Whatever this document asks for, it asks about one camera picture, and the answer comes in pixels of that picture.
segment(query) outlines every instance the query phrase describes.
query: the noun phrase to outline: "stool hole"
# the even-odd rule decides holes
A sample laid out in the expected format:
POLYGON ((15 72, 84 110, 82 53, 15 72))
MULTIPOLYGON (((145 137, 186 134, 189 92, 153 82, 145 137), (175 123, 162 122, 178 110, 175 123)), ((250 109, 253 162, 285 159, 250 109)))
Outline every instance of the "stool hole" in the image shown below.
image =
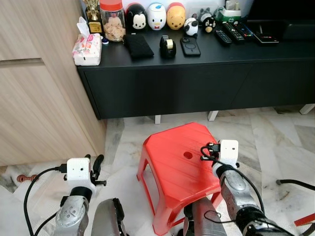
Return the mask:
POLYGON ((189 151, 185 151, 184 152, 184 157, 187 158, 187 159, 192 159, 192 153, 189 152, 189 151))

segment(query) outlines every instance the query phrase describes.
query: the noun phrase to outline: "glass jar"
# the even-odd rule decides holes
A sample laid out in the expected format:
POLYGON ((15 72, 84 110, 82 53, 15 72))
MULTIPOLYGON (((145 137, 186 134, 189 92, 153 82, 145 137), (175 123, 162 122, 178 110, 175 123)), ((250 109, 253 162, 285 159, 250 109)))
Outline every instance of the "glass jar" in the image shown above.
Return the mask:
POLYGON ((114 42, 122 41, 126 34, 122 0, 100 0, 99 6, 105 37, 114 42))

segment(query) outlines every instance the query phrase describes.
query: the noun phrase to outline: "tape roll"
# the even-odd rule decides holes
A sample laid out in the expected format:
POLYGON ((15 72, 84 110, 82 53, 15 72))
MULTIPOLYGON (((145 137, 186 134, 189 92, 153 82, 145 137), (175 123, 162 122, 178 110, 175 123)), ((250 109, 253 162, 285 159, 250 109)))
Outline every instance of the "tape roll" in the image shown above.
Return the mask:
POLYGON ((168 39, 166 41, 166 46, 167 46, 168 50, 173 49, 173 40, 172 39, 168 39))

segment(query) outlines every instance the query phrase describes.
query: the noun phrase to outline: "marble floor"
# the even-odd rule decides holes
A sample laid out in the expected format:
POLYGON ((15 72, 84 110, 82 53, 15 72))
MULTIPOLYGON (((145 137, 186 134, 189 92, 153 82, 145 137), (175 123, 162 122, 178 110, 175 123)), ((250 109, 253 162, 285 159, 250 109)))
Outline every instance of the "marble floor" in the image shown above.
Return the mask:
MULTIPOLYGON (((296 228, 293 221, 314 213, 315 193, 296 185, 278 186, 275 183, 279 178, 292 178, 315 184, 315 113, 312 110, 302 116, 299 109, 299 106, 294 106, 221 111, 213 122, 207 121, 206 112, 164 115, 160 125, 155 125, 151 117, 108 120, 105 161, 100 175, 100 179, 107 179, 108 184, 100 187, 91 200, 90 223, 85 235, 91 235, 97 205, 114 197, 118 197, 123 205, 124 224, 130 236, 155 235, 148 201, 135 176, 142 144, 153 133, 189 122, 205 125, 217 140, 239 141, 240 170, 261 192, 267 217, 299 235, 307 226, 296 228)), ((18 183, 17 175, 30 176, 58 164, 40 163, 0 169, 1 234, 28 235, 23 199, 29 182, 18 183)), ((156 205, 158 192, 150 169, 146 170, 145 179, 156 205)), ((69 191, 62 174, 48 173, 40 178, 28 204, 33 228, 58 210, 62 196, 68 195, 69 191)), ((224 202, 218 211, 222 220, 228 219, 224 202)), ((166 235, 175 235, 180 227, 182 225, 166 235)), ((228 236, 241 236, 235 225, 225 224, 224 227, 228 236)), ((39 235, 51 235, 53 229, 54 221, 51 221, 39 235)))

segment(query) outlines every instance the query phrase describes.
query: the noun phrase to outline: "black pouch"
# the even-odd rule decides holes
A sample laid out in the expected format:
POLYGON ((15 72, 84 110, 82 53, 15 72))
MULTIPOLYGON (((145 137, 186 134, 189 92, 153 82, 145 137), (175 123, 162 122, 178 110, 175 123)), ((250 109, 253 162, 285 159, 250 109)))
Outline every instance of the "black pouch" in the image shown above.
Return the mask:
POLYGON ((142 35, 125 35, 124 45, 128 48, 132 58, 149 58, 154 55, 150 46, 142 35))

